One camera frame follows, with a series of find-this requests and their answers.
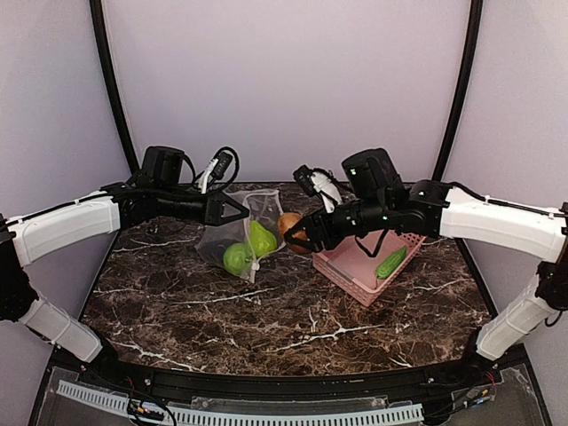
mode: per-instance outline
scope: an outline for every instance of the onion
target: onion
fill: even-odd
[[[280,235],[282,235],[282,238],[284,238],[284,234],[288,231],[288,229],[297,224],[301,219],[302,215],[300,215],[299,213],[284,213],[282,216],[280,216],[280,219],[278,219],[278,232],[280,233]],[[305,231],[298,231],[293,236],[298,240],[308,241],[308,235],[305,233]],[[308,250],[307,248],[300,247],[295,244],[288,245],[298,255],[306,255],[310,253],[310,250]]]

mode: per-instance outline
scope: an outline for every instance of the black pole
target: black pole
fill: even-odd
[[[105,78],[106,94],[110,101],[110,107],[113,110],[114,123],[118,130],[118,136],[121,140],[122,150],[126,156],[126,161],[130,168],[130,172],[134,173],[140,169],[138,158],[132,145],[132,138],[122,109],[122,102],[118,86],[116,84],[116,77],[114,75],[113,61],[110,55],[110,47],[108,46],[107,28],[105,26],[105,15],[103,14],[103,5],[101,0],[91,0],[91,17],[92,26],[95,32],[95,40],[97,41],[97,49],[99,50],[100,67],[103,70],[103,77]]]
[[[479,24],[481,23],[481,10],[483,9],[483,0],[471,0],[469,8],[468,30],[465,36],[465,44],[463,46],[463,55],[461,56],[460,73],[458,74],[458,83],[455,86],[454,102],[447,120],[446,133],[442,140],[442,146],[436,161],[436,167],[432,174],[432,180],[440,181],[444,176],[447,162],[452,152],[454,144],[455,132],[458,130],[460,117],[462,116],[463,102],[468,91],[469,76],[473,66],[473,58],[476,52],[477,35],[479,34]]]

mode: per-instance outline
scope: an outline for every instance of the mesh bag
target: mesh bag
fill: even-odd
[[[245,206],[250,214],[230,224],[207,226],[197,245],[197,253],[208,264],[255,282],[260,260],[285,245],[278,232],[278,219],[283,213],[279,191],[259,189],[228,195]]]

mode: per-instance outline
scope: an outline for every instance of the white wall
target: white wall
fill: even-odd
[[[568,201],[568,3],[489,0],[447,180],[541,206]],[[502,309],[537,261],[470,245]],[[526,339],[554,424],[568,424],[568,322]]]
[[[0,212],[13,216],[128,176],[83,0],[0,6]],[[109,237],[28,268],[33,286],[76,315]],[[28,424],[50,346],[0,323],[0,425]]]
[[[469,2],[106,2],[132,136],[204,167],[234,146],[241,180],[291,180],[386,146],[429,177],[460,65]]]

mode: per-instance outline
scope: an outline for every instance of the green pear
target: green pear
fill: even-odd
[[[272,253],[278,248],[278,242],[274,234],[256,220],[250,222],[250,245],[256,257]]]
[[[223,255],[225,269],[237,277],[251,268],[252,260],[252,250],[244,242],[233,244]]]

